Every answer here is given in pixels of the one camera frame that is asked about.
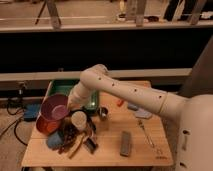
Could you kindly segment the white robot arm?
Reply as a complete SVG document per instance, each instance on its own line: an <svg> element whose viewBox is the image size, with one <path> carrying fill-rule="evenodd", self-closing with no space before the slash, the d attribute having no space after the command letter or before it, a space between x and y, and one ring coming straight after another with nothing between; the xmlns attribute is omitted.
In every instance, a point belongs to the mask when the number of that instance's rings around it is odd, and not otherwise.
<svg viewBox="0 0 213 171"><path fill-rule="evenodd" d="M213 171L213 94L183 97L167 91L118 81L103 64L80 73L67 107L83 106L94 91L103 91L179 123L175 171Z"/></svg>

